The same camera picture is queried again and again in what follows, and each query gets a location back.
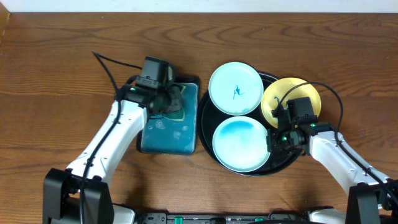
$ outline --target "wooden table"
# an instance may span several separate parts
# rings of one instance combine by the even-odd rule
[[[0,220],[39,223],[42,184],[64,169],[107,117],[113,89],[91,50],[142,65],[162,58],[201,78],[241,61],[278,77],[325,82],[345,104],[341,132],[367,161],[398,178],[398,17],[393,14],[15,13],[0,46]],[[109,64],[118,84],[138,70]],[[320,119],[338,103],[319,88]],[[311,157],[269,177],[219,166],[200,141],[192,156],[141,154],[135,141],[112,200],[170,213],[267,213],[332,205],[347,196]]]

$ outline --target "round black tray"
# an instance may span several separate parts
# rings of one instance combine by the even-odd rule
[[[264,85],[264,90],[274,81],[278,80],[277,77],[270,75],[268,73],[259,72],[259,75],[262,79],[262,84]],[[261,112],[261,105],[259,105],[254,111],[249,114],[245,114],[250,118],[254,118],[258,120],[266,129],[273,128],[264,118]],[[217,157],[213,152],[213,135],[216,131],[218,125],[221,124],[224,120],[232,117],[232,115],[225,114],[221,112],[211,101],[209,97],[209,92],[207,91],[203,98],[199,102],[198,106],[198,121],[197,121],[197,130],[198,135],[203,147],[206,149],[207,153],[213,158],[219,165],[226,168],[222,163],[219,162]],[[279,172],[289,165],[293,163],[298,156],[299,152],[282,152],[282,153],[273,153],[269,156],[267,162],[257,170],[251,172],[236,172],[230,170],[231,172],[248,175],[248,176],[263,176],[263,175],[271,175]]]

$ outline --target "white background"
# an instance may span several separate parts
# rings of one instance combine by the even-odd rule
[[[398,12],[398,0],[0,0],[10,12]]]

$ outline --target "light blue plate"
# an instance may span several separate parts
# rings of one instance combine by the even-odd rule
[[[270,156],[267,130],[253,118],[228,118],[213,135],[213,150],[217,159],[230,170],[254,171],[264,165]]]

